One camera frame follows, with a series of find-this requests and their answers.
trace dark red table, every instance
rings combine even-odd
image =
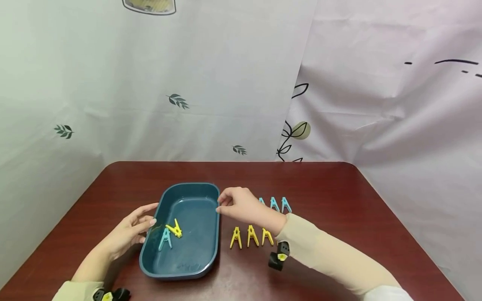
[[[356,167],[346,163],[118,162],[109,165],[0,291],[2,301],[48,301],[84,256],[127,214],[159,201],[170,185],[212,182],[244,186],[269,203],[285,196],[293,213],[373,257],[415,301],[462,300]],[[221,219],[219,257],[204,278],[162,283],[147,278],[139,249],[110,271],[114,288],[131,301],[356,300],[327,277],[289,259],[282,272],[268,268],[264,247],[229,249],[232,232],[247,225]],[[258,238],[261,229],[256,228]]]

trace teal plastic tray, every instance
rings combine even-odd
[[[161,280],[200,278],[212,268],[218,251],[219,214],[216,213],[219,189],[211,183],[180,183],[162,194],[148,231],[139,264],[149,277]],[[174,227],[177,219],[182,237],[170,233],[172,249],[164,242],[166,224]]]

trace left hand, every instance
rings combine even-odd
[[[155,225],[156,219],[145,213],[154,210],[159,203],[137,208],[125,217],[98,245],[111,260],[122,256],[131,246],[143,244],[146,238],[140,234]]]

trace wrist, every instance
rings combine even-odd
[[[273,236],[278,236],[286,224],[286,215],[265,207],[255,224],[270,231]]]
[[[88,256],[92,256],[109,263],[114,261],[114,255],[108,250],[108,248],[104,246],[103,242],[100,242],[97,246],[95,246]]]

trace finger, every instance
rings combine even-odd
[[[143,232],[147,232],[150,227],[154,226],[156,224],[156,219],[152,219],[149,221],[145,221],[140,223],[139,225],[135,225],[131,228],[131,231],[133,232],[133,235],[141,234]]]
[[[132,240],[133,244],[143,244],[145,241],[146,241],[146,238],[144,236],[141,236],[141,235],[137,235]]]
[[[216,212],[226,216],[232,216],[233,207],[231,206],[219,206],[216,208]]]
[[[217,199],[218,202],[222,201],[222,200],[224,200],[228,197],[232,198],[233,193],[237,188],[239,188],[239,187],[229,187],[229,188],[226,188],[225,190],[223,190],[223,192],[219,195],[219,198]]]
[[[154,217],[150,215],[144,215],[139,218],[139,223],[152,220]]]
[[[220,202],[219,202],[219,205],[220,206],[228,206],[228,203],[233,203],[233,199],[230,198],[230,197],[227,197],[225,199],[222,199]]]
[[[220,206],[232,206],[234,205],[233,199],[225,200],[222,203],[219,203]]]
[[[133,221],[137,220],[144,213],[149,212],[149,211],[157,208],[158,205],[159,205],[159,203],[152,203],[152,204],[149,204],[149,205],[141,206],[141,207],[137,208],[136,210],[132,211],[132,213],[127,216],[127,219],[130,222],[133,222]]]

